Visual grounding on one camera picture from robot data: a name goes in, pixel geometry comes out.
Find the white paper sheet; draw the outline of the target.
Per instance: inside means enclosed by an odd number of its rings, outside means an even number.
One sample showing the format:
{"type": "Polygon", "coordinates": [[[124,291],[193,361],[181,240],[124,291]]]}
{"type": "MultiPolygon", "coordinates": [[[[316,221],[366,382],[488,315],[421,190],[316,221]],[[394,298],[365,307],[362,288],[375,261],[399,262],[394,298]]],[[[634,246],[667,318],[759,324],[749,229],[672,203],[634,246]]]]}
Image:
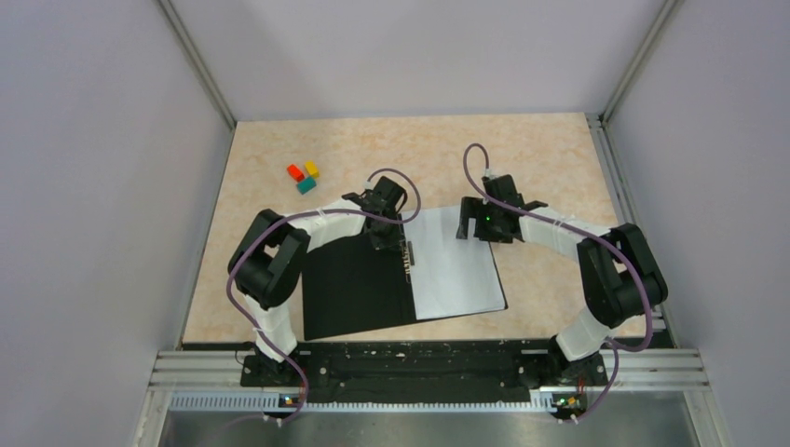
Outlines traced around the white paper sheet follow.
{"type": "Polygon", "coordinates": [[[490,244],[457,239],[460,207],[421,210],[404,226],[415,318],[434,320],[507,308],[490,244]]]}

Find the black file folder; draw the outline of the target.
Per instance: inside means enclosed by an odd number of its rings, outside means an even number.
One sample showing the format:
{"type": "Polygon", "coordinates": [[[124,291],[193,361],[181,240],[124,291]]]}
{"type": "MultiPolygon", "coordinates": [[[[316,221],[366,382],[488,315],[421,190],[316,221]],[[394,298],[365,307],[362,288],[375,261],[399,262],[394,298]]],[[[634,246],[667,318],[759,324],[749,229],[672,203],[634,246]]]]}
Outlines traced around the black file folder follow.
{"type": "Polygon", "coordinates": [[[366,235],[311,251],[302,272],[306,340],[383,330],[417,320],[404,228],[394,251],[377,251],[366,235]]]}

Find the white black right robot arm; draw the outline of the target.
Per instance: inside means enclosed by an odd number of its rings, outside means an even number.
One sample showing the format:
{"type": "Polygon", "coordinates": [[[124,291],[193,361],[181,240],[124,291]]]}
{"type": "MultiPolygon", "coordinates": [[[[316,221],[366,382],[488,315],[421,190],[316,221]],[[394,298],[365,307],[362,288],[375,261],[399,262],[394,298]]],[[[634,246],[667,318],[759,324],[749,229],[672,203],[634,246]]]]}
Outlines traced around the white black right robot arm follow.
{"type": "Polygon", "coordinates": [[[456,238],[538,244],[579,266],[584,306],[553,336],[546,358],[550,378],[570,384],[620,325],[667,299],[666,280],[639,226],[586,223],[544,202],[525,202],[510,175],[485,177],[483,185],[484,196],[462,197],[456,238]]]}

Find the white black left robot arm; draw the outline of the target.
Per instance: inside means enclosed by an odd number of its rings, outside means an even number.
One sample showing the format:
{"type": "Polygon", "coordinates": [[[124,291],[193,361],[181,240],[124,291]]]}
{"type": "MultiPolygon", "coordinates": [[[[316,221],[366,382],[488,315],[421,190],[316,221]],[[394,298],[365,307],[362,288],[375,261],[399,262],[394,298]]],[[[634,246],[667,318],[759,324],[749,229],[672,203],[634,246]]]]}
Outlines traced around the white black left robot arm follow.
{"type": "Polygon", "coordinates": [[[343,194],[323,207],[291,214],[259,211],[231,255],[227,298],[251,323],[255,349],[265,358],[264,374],[275,384],[289,384],[299,370],[292,354],[297,340],[287,302],[307,255],[336,240],[362,235],[377,249],[396,245],[406,222],[402,206],[420,194],[391,180],[392,172],[375,171],[362,192],[343,194]]]}

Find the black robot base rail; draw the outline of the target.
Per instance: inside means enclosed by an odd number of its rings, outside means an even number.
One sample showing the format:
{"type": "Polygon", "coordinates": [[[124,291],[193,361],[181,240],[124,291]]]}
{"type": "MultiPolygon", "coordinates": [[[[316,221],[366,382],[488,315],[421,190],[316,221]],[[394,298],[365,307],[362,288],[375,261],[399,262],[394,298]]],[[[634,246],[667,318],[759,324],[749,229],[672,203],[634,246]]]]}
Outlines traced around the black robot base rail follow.
{"type": "Polygon", "coordinates": [[[243,387],[306,387],[309,403],[522,403],[543,387],[574,395],[603,386],[601,355],[559,363],[551,340],[303,342],[295,364],[258,352],[243,360],[243,387]]]}

